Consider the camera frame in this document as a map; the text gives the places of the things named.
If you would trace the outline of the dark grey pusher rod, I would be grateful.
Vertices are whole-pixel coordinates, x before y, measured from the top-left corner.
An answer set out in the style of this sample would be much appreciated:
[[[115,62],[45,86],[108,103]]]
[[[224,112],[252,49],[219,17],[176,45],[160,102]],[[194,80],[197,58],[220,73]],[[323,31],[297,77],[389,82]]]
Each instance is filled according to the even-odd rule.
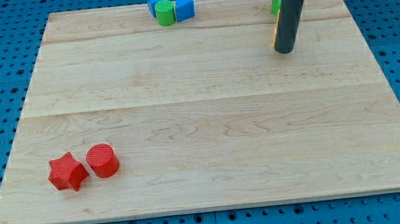
[[[291,53],[295,46],[304,0],[281,0],[273,50],[277,53]]]

